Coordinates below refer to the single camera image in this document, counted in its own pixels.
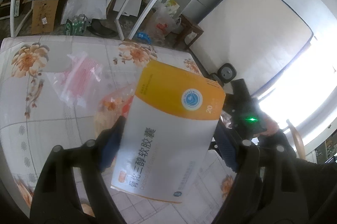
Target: brown stool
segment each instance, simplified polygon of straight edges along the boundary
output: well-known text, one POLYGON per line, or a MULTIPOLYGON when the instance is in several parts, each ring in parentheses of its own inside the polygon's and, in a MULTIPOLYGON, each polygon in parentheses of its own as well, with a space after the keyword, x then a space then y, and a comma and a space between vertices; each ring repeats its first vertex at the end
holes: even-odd
POLYGON ((185 42, 185 37, 189 35, 192 31, 197 34, 197 36, 185 46, 185 50, 187 50, 191 45, 203 34, 203 29, 201 29, 197 24, 191 21, 188 17, 184 15, 180 15, 181 17, 181 25, 183 26, 183 30, 176 37, 176 43, 173 45, 175 48, 180 42, 185 42))

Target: white and orange box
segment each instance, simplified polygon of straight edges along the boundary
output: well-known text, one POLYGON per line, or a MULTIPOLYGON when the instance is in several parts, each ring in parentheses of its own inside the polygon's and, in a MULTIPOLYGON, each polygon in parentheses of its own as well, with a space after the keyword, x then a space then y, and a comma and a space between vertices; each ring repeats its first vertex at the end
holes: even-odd
POLYGON ((111 188, 182 202, 206 155, 224 100, 217 82, 150 61, 130 107, 111 188))

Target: blue circular logo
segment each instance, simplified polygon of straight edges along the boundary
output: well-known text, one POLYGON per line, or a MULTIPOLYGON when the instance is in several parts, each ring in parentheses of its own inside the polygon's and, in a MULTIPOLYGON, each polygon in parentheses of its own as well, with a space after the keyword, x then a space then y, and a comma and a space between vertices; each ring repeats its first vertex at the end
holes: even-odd
POLYGON ((203 96, 196 89, 188 89, 183 93, 181 103, 185 109, 195 111, 203 104, 203 96))

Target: metal bolt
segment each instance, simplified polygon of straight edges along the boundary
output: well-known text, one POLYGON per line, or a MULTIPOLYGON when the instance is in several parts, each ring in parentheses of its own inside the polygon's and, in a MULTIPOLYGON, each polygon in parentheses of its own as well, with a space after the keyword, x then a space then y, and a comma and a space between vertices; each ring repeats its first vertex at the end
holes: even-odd
POLYGON ((242 145, 243 146, 249 147, 251 144, 252 144, 252 142, 250 140, 248 140, 248 139, 242 140, 242 145))
POLYGON ((95 143, 96 143, 96 141, 95 140, 93 140, 93 139, 90 139, 90 140, 88 140, 85 144, 88 146, 88 147, 92 147, 92 146, 94 146, 95 145, 95 143))
POLYGON ((59 152, 61 149, 62 149, 62 146, 56 145, 56 146, 53 148, 53 152, 57 153, 57 152, 59 152))
POLYGON ((284 147, 281 145, 277 145, 276 146, 276 150, 278 150, 279 152, 283 153, 284 152, 284 147))

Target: floor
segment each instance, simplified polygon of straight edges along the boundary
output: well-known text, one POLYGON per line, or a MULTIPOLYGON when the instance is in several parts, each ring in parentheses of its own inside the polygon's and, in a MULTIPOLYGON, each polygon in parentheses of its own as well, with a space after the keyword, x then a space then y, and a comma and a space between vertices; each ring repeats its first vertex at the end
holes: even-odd
MULTIPOLYGON (((30 8, 31 8, 31 4, 27 3, 25 5, 22 13, 14 19, 14 23, 15 23, 16 27, 22 21, 23 17, 27 14, 27 12, 30 10, 30 8)), ((143 11, 143 9, 144 9, 144 6, 141 6, 141 9, 140 9, 139 13, 141 13, 143 11)), ((62 13, 60 12, 60 10, 58 8, 58 11, 56 13, 56 18, 55 18, 54 31, 49 32, 49 33, 37 34, 37 35, 52 35, 52 36, 63 35, 64 25, 60 25, 61 16, 62 16, 62 13)), ((117 32, 117 27, 116 27, 116 24, 115 24, 116 16, 117 16, 117 12, 110 10, 107 14, 107 19, 101 20, 102 25, 117 32)), ((120 21, 124 36, 127 36, 130 33, 130 31, 132 30, 132 27, 134 26, 134 24, 136 23, 137 17, 121 16, 119 21, 120 21)), ((18 36, 31 36, 31 24, 32 24, 32 15, 30 15, 29 18, 26 20, 26 22, 24 23, 23 27, 21 28, 18 36)), ((142 31, 142 30, 144 30, 144 28, 145 28, 145 23, 142 23, 139 30, 142 31)), ((10 36, 11 36, 11 30, 10 30, 10 25, 9 25, 9 18, 0 20, 0 45, 1 45, 1 42, 4 38, 10 37, 10 36)), ((84 36, 97 37, 96 35, 92 34, 89 31, 86 31, 84 33, 84 36)), ((151 44, 153 46, 173 49, 173 45, 176 42, 176 40, 175 40, 176 36, 177 35, 175 33, 169 33, 166 36, 165 39, 154 39, 154 40, 152 40, 151 44)), ((119 39, 119 36, 113 36, 113 37, 111 37, 111 39, 119 39)), ((146 42, 146 41, 143 41, 143 40, 141 40, 137 37, 134 37, 133 40, 136 41, 136 42, 140 42, 140 43, 146 42)), ((185 51, 184 47, 185 47, 185 44, 180 43, 174 49, 179 50, 179 51, 185 51)), ((208 73, 206 72, 204 67, 201 65, 201 63, 198 61, 198 59, 195 57, 193 52, 190 49, 188 49, 187 52, 189 52, 193 56, 193 59, 195 60, 197 66, 200 69, 200 71, 202 72, 203 76, 207 77, 208 73)))

